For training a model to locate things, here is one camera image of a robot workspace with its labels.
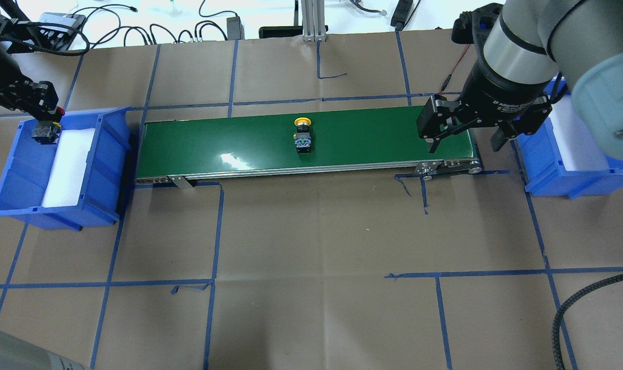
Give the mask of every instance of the black rubber seal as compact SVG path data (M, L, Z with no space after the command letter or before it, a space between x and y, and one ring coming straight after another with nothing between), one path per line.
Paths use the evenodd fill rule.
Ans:
M514 42L518 47L521 47L522 49L526 49L528 51L532 51L536 54L546 55L546 50L544 50L543 47L530 44L529 42L522 40L517 35L515 35L510 30L510 28L508 28L508 25L503 21L502 16L499 17L499 23L501 24L501 30L503 30L503 33L505 33L508 39Z
M587 0L551 0L539 16L537 31L539 31L539 37L542 39L542 42L546 45L546 54L553 59L553 61L556 60L551 52L551 38L553 37L553 33L555 33L560 23L562 23L569 14L586 1Z

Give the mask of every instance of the blue bin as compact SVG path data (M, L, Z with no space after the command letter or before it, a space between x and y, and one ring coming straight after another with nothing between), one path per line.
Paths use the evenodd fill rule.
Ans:
M602 171L568 171L558 148L553 124L547 119L535 135L517 139L528 176L527 192L534 196L579 196L610 194L623 187L623 161L605 157Z
M114 224L124 157L131 150L125 113L130 107L68 112L63 130L95 128L76 206L41 206L57 145L32 140L36 120L20 122L0 180L0 216L41 229L71 229Z

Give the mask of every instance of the green conveyor belt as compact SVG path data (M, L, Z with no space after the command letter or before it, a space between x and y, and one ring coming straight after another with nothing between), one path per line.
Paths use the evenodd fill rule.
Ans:
M145 125L138 180L188 179L402 167L476 157L469 133L451 136L435 154L417 134L423 107L339 110ZM297 154L298 117L311 119L313 151Z

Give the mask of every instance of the metal bracket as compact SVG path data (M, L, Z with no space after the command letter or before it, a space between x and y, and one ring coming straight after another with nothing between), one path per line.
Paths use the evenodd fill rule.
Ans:
M325 41L325 0L300 0L302 9L302 39Z
M192 189L192 183L186 180L184 176L170 176L170 180L181 189Z
M422 176L423 180L432 180L436 176L441 175L462 175L469 173L471 175L482 171L482 164L475 159L467 159L464 161L423 161L417 164L416 173Z

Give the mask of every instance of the braided black cable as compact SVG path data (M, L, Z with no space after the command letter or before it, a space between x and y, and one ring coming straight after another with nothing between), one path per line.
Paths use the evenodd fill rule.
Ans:
M597 281L597 283L589 284L585 288L574 293L569 297L564 304L560 306L558 312L556 312L555 318L553 318L553 327L551 328L551 342L553 343L553 360L555 360L556 368L558 370L564 370L564 362L562 361L562 351L560 349L560 325L562 324L562 318L564 313L576 303L577 300L583 298L591 292L597 289L603 288L606 285L619 283L623 281L623 274Z

